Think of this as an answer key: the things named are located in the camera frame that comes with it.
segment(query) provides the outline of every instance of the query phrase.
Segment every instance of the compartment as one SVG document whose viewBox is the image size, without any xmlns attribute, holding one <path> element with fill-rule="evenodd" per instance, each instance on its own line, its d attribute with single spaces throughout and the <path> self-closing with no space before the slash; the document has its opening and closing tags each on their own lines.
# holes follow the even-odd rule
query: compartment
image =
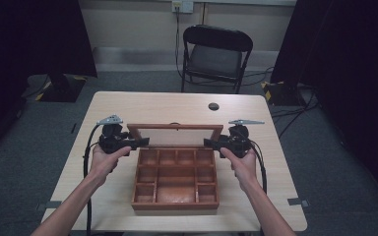
<svg viewBox="0 0 378 236">
<path fill-rule="evenodd" d="M 175 164 L 176 151 L 174 149 L 164 149 L 159 151 L 158 162 L 160 165 Z"/>
<path fill-rule="evenodd" d="M 213 167 L 198 167 L 197 168 L 198 182 L 213 183 L 215 182 L 216 172 Z"/>
<path fill-rule="evenodd" d="M 195 164 L 195 151 L 193 149 L 179 150 L 177 153 L 177 164 L 181 164 L 181 165 Z"/>
<path fill-rule="evenodd" d="M 154 183 L 158 172 L 153 167 L 140 167 L 137 171 L 137 183 Z"/>
<path fill-rule="evenodd" d="M 157 179 L 157 203 L 195 203 L 195 169 L 160 168 Z"/>
<path fill-rule="evenodd" d="M 217 187 L 215 185 L 198 185 L 199 203 L 214 203 L 217 201 Z"/>
<path fill-rule="evenodd" d="M 154 185 L 136 185 L 134 203 L 152 203 L 154 195 Z"/>
<path fill-rule="evenodd" d="M 199 165 L 212 165 L 214 164 L 214 151 L 210 149 L 197 150 L 196 162 Z"/>
<path fill-rule="evenodd" d="M 155 165 L 158 163 L 158 152 L 154 149 L 141 149 L 140 162 L 142 165 Z"/>
</svg>

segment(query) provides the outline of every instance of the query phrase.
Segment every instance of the wooden box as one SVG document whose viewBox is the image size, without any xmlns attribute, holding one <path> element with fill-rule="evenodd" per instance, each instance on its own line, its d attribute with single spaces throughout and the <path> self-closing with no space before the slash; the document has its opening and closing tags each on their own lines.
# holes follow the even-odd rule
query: wooden box
<svg viewBox="0 0 378 236">
<path fill-rule="evenodd" d="M 128 124 L 140 147 L 131 206 L 134 210 L 216 209 L 220 204 L 214 151 L 222 125 Z"/>
</svg>

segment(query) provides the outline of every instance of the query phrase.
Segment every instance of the chair backrest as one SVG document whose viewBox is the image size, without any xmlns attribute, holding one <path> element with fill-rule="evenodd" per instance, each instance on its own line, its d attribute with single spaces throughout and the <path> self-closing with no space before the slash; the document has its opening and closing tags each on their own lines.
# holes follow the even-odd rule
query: chair backrest
<svg viewBox="0 0 378 236">
<path fill-rule="evenodd" d="M 253 40 L 246 33 L 234 29 L 196 25 L 183 33 L 185 47 L 191 44 L 215 47 L 233 51 L 249 52 L 253 49 Z"/>
</svg>

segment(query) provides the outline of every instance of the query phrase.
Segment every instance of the wooden table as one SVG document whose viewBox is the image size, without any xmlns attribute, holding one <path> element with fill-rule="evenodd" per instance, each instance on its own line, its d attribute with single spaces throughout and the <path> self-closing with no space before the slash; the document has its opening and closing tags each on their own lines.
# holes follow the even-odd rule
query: wooden table
<svg viewBox="0 0 378 236">
<path fill-rule="evenodd" d="M 217 111 L 208 105 L 215 102 Z M 85 147 L 96 121 L 117 114 L 127 123 L 140 124 L 222 124 L 229 135 L 228 121 L 235 119 L 263 120 L 264 125 L 249 125 L 250 139 L 261 148 L 267 169 L 268 195 L 287 223 L 295 231 L 307 227 L 301 205 L 290 206 L 287 199 L 297 193 L 284 158 L 266 100 L 259 95 L 152 93 L 100 91 L 94 95 L 78 137 L 54 190 L 52 201 L 64 201 L 83 178 Z M 94 142 L 101 128 L 94 134 Z M 131 207 L 138 151 L 119 159 L 118 167 L 92 197 L 92 229 L 100 231 L 150 232 L 248 232 L 260 229 L 260 224 L 227 159 L 219 158 L 216 165 L 220 195 L 217 210 L 133 211 Z M 257 173 L 261 181 L 259 164 Z M 45 212 L 43 220 L 54 209 Z M 84 209 L 74 230 L 86 229 Z"/>
</svg>

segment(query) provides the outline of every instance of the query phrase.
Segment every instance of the forearm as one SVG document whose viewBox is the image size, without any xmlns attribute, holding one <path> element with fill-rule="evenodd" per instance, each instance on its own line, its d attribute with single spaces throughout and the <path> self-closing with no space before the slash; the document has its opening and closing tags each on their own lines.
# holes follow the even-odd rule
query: forearm
<svg viewBox="0 0 378 236">
<path fill-rule="evenodd" d="M 98 181 L 100 180 L 94 175 L 88 175 L 32 235 L 68 235 L 91 195 L 98 188 Z"/>
<path fill-rule="evenodd" d="M 266 236 L 295 235 L 257 181 L 250 181 L 245 193 Z"/>
</svg>

